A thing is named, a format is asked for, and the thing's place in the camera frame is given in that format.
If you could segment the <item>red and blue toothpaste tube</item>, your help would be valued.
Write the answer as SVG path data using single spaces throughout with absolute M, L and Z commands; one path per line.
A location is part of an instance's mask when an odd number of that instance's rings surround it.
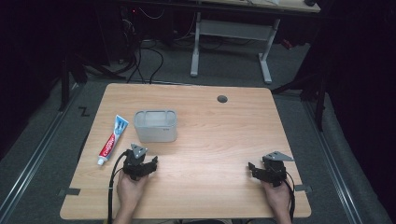
M 106 161 L 108 161 L 113 149 L 115 148 L 118 140 L 120 139 L 120 136 L 122 135 L 128 124 L 129 121 L 124 119 L 120 115 L 117 115 L 115 117 L 113 133 L 109 136 L 98 155 L 98 165 L 103 165 Z

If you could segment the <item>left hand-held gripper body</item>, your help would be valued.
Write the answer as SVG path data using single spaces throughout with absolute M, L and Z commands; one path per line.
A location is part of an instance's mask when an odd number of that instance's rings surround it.
M 131 144 L 131 149 L 125 151 L 126 159 L 123 162 L 122 171 L 127 174 L 132 180 L 139 180 L 141 178 L 140 171 L 145 164 L 144 159 L 148 149 L 137 144 Z

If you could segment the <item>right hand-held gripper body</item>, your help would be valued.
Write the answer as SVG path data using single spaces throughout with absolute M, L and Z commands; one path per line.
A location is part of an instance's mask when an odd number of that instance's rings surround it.
M 274 187 L 278 187 L 287 178 L 287 171 L 284 165 L 285 161 L 294 161 L 290 157 L 279 151 L 274 151 L 262 157 L 264 165 L 262 180 L 271 183 Z

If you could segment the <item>metal floor rail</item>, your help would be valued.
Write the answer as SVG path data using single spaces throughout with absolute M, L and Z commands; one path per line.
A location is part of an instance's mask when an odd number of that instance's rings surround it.
M 319 144 L 320 144 L 319 149 L 323 154 L 325 165 L 328 168 L 328 172 L 331 176 L 338 198 L 344 208 L 349 224 L 363 224 L 361 215 L 356 207 L 356 204 L 350 193 L 349 187 L 347 186 L 347 183 L 343 178 L 339 170 L 339 167 L 334 159 L 330 145 L 328 144 L 324 132 L 321 131 L 318 128 L 318 125 L 316 124 L 314 107 L 312 106 L 311 103 L 307 103 L 307 102 L 302 102 L 302 105 L 304 111 L 308 116 L 311 126 L 313 127 L 316 136 L 319 140 Z
M 65 103 L 61 102 L 61 90 L 52 91 L 49 99 L 28 120 L 10 151 L 0 161 L 0 224 L 7 224 L 47 154 L 69 106 L 81 90 L 81 86 L 74 86 L 67 94 Z

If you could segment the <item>desk with white legs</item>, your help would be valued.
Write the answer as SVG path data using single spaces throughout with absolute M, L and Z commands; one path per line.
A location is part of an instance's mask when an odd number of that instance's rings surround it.
M 265 41 L 263 52 L 258 54 L 263 81 L 272 83 L 267 57 L 272 47 L 280 22 L 285 17 L 316 17 L 321 8 L 317 0 L 118 0 L 141 7 L 190 9 L 196 12 L 194 47 L 191 55 L 192 77 L 199 74 L 200 37 L 202 35 Z M 241 21 L 203 19 L 203 13 L 272 17 L 271 24 L 252 24 Z

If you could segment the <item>person's left hand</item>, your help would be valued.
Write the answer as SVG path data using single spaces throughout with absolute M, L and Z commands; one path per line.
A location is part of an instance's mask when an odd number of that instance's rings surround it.
M 117 193 L 120 200 L 120 212 L 132 214 L 137 207 L 143 192 L 144 187 L 149 177 L 143 176 L 138 180 L 132 180 L 123 171 L 119 173 L 119 180 L 117 185 Z

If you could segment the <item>person's right hand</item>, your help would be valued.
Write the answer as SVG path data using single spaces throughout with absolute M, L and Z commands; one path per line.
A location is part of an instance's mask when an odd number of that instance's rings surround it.
M 274 187 L 272 184 L 262 182 L 266 200 L 276 216 L 285 217 L 290 211 L 290 191 L 286 183 Z

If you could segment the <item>grey plastic holder box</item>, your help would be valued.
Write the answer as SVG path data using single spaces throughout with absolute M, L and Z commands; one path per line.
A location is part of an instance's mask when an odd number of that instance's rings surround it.
M 140 142 L 174 142 L 177 139 L 177 113 L 174 110 L 137 111 L 134 128 Z

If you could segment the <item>black metal stand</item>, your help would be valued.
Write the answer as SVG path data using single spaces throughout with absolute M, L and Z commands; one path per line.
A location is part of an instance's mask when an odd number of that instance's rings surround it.
M 71 100 L 70 95 L 70 77 L 73 77 L 77 84 L 85 84 L 88 81 L 84 66 L 88 65 L 94 70 L 101 74 L 114 78 L 123 79 L 123 77 L 117 75 L 115 72 L 104 68 L 99 63 L 95 63 L 92 60 L 82 56 L 81 54 L 66 54 L 62 60 L 62 74 L 61 74 L 61 106 L 60 111 L 65 111 L 66 107 Z
M 272 94 L 280 94 L 287 90 L 301 90 L 302 101 L 315 101 L 314 121 L 321 132 L 323 131 L 322 117 L 328 79 L 327 62 L 326 59 L 322 59 L 319 50 L 311 46 L 293 81 L 272 90 Z

